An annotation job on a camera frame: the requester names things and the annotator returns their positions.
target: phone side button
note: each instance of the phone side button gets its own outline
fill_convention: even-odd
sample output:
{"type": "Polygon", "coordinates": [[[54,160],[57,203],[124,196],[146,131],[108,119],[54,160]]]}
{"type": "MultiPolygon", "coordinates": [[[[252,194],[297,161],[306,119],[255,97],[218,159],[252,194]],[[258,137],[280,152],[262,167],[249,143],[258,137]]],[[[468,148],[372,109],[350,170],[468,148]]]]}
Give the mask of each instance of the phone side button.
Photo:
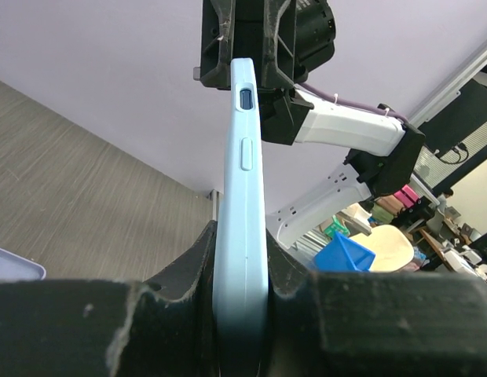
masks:
{"type": "Polygon", "coordinates": [[[249,89],[240,91],[240,107],[243,110],[251,110],[253,108],[252,92],[249,89]]]}
{"type": "Polygon", "coordinates": [[[252,139],[245,137],[240,142],[240,169],[252,170],[252,139]]]}

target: purple cable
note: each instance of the purple cable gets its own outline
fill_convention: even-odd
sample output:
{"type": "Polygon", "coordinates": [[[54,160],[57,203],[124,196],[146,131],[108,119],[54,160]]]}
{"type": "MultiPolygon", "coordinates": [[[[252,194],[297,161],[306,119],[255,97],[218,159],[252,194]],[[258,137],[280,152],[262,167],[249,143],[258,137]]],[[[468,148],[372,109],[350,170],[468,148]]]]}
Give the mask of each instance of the purple cable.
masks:
{"type": "MultiPolygon", "coordinates": [[[[303,88],[305,88],[306,90],[308,90],[309,92],[315,94],[319,98],[322,98],[323,100],[333,102],[333,103],[336,102],[336,104],[341,104],[343,106],[348,106],[350,108],[358,108],[360,110],[365,110],[367,112],[374,112],[375,114],[379,114],[379,115],[385,115],[386,114],[386,110],[382,110],[381,108],[375,108],[375,107],[370,106],[368,104],[359,104],[358,102],[343,100],[342,98],[338,98],[338,100],[336,100],[335,96],[332,96],[331,94],[327,94],[327,93],[323,92],[322,90],[318,90],[317,88],[311,86],[310,84],[307,84],[306,82],[304,82],[303,84],[299,84],[299,85],[302,86],[303,88]]],[[[387,115],[392,116],[392,117],[397,118],[397,119],[400,119],[401,121],[403,121],[405,123],[408,123],[408,119],[405,116],[403,116],[402,114],[399,114],[398,112],[390,111],[390,112],[388,112],[387,115]]]]}

